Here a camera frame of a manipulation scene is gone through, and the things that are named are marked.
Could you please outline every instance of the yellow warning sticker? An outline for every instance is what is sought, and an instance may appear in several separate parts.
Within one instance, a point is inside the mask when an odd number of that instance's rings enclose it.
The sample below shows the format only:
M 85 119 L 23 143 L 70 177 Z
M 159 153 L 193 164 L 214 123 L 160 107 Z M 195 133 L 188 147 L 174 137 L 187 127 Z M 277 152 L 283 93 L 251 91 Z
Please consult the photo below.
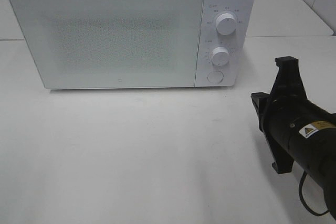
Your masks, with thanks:
M 317 122 L 307 124 L 305 127 L 299 130 L 299 133 L 305 138 L 309 138 L 311 135 L 315 134 L 316 132 L 320 130 L 328 129 L 328 128 L 336 128 L 336 126 L 330 122 L 317 121 Z

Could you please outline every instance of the white tabletop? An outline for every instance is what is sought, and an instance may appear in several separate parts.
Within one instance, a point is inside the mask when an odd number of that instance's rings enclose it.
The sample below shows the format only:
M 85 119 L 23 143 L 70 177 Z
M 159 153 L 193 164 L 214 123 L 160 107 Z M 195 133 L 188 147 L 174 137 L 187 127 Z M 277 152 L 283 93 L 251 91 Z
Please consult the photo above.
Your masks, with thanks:
M 247 30 L 247 37 L 332 34 L 302 0 L 255 0 Z M 3 39 L 23 39 L 8 0 L 0 0 L 0 40 Z
M 292 55 L 335 112 L 335 51 L 331 36 L 247 38 L 231 88 L 50 92 L 25 42 L 0 41 L 0 223 L 334 223 L 301 205 L 298 165 L 271 168 L 250 94 Z

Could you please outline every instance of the white knob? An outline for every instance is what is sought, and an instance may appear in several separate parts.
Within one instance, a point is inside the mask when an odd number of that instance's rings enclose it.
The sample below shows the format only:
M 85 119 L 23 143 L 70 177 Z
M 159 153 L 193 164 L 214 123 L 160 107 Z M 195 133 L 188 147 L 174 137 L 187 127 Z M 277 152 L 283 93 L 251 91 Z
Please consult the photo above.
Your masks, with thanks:
M 213 65 L 223 66 L 229 62 L 230 54 L 225 47 L 216 47 L 210 57 Z
M 234 13 L 224 12 L 216 19 L 217 31 L 222 35 L 229 35 L 236 30 L 237 18 Z

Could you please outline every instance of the microwave oven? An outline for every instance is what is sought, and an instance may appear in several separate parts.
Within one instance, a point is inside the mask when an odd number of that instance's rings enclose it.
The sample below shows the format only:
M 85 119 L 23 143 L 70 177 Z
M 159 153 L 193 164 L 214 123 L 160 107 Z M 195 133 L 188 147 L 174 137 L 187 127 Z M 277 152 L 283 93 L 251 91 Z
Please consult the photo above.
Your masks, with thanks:
M 9 0 L 45 88 L 232 86 L 254 0 Z

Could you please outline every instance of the microwave door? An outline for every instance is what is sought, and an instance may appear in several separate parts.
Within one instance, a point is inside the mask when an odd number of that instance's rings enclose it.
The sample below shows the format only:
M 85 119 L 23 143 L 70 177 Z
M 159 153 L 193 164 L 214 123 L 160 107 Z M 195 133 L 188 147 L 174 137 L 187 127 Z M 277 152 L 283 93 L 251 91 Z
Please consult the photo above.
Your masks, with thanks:
M 46 88 L 193 87 L 203 0 L 10 0 Z

